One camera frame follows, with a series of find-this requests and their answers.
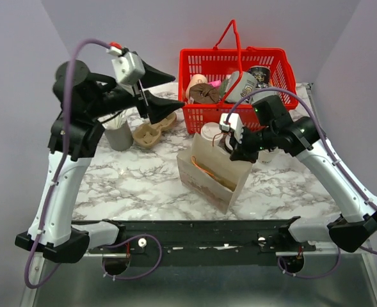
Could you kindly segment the stack of white paper cups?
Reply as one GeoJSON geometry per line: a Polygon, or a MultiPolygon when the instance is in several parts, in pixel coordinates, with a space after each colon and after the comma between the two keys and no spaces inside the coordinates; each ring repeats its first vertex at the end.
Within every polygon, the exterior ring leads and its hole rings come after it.
{"type": "Polygon", "coordinates": [[[259,151],[258,161],[262,164],[269,164],[280,152],[279,148],[259,151]]]}

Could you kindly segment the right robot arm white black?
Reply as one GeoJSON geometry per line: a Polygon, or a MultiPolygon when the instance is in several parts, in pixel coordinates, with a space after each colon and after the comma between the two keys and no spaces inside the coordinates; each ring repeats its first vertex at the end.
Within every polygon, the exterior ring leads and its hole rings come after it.
{"type": "Polygon", "coordinates": [[[340,210],[322,219],[297,217],[278,234],[279,246],[293,250],[305,241],[332,242],[355,252],[377,231],[377,196],[337,155],[314,115],[294,121],[278,95],[256,102],[253,109],[263,128],[251,132],[233,109],[223,113],[220,129],[230,134],[233,161],[255,162],[263,150],[281,149],[297,158],[320,181],[340,210]]]}

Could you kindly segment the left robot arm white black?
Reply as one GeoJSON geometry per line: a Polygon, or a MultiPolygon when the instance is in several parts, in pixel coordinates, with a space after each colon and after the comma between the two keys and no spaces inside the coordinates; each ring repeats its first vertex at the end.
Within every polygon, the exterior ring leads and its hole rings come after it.
{"type": "Polygon", "coordinates": [[[149,92],[149,88],[173,82],[175,77],[148,64],[144,64],[145,74],[133,93],[108,75],[90,72],[83,61],[75,60],[73,73],[68,68],[67,62],[59,66],[52,90],[62,101],[65,81],[72,81],[71,110],[62,111],[51,127],[48,173],[41,203],[29,230],[15,239],[16,246],[42,253],[56,264],[74,264],[89,249],[105,246],[117,253],[125,245],[125,226],[121,222],[104,219],[72,224],[82,179],[105,131],[99,118],[137,107],[142,118],[158,123],[184,105],[149,92]]]}

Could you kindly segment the stack of white lids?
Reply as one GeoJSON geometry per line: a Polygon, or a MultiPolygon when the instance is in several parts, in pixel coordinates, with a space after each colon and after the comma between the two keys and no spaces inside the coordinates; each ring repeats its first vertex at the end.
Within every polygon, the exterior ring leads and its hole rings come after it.
{"type": "Polygon", "coordinates": [[[224,148],[230,154],[236,148],[236,144],[237,141],[235,139],[231,139],[230,136],[227,136],[224,140],[224,148]]]}

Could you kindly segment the single white paper cup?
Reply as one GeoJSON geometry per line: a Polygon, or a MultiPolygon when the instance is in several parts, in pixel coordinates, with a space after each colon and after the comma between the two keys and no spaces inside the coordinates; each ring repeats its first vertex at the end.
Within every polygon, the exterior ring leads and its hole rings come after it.
{"type": "Polygon", "coordinates": [[[225,136],[220,130],[219,124],[215,122],[205,123],[200,130],[200,135],[213,146],[218,146],[219,142],[225,136]]]}

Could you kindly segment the white paper takeout bag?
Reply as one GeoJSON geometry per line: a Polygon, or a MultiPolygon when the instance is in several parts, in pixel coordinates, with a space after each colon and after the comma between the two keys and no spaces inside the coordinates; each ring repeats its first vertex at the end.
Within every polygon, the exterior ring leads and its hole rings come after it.
{"type": "Polygon", "coordinates": [[[252,170],[252,164],[231,161],[217,144],[195,134],[191,147],[177,154],[181,182],[225,214],[235,204],[252,170]]]}

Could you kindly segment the brown cardboard cup carrier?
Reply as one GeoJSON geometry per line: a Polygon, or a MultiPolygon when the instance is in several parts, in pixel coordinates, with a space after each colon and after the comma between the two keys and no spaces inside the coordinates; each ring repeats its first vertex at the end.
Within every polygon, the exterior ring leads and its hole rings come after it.
{"type": "Polygon", "coordinates": [[[141,124],[132,134],[134,142],[138,146],[146,149],[156,146],[161,140],[162,133],[171,130],[176,120],[177,115],[173,112],[159,123],[151,124],[147,122],[141,124]]]}

